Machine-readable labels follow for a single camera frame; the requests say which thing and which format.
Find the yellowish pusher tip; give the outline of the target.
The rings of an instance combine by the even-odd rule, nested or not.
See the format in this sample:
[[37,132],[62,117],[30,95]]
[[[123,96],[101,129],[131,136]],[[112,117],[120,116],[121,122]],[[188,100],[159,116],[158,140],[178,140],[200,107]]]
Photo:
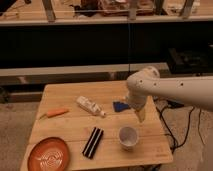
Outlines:
[[146,108],[141,108],[139,111],[136,112],[136,115],[138,117],[139,122],[142,123],[146,118]]

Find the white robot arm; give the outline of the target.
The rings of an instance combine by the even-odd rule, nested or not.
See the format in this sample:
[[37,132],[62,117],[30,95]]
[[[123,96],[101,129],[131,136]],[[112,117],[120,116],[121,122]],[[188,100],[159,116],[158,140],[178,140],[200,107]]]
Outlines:
[[155,67],[148,66],[130,75],[126,87],[126,102],[139,121],[149,95],[213,112],[213,76],[161,78]]

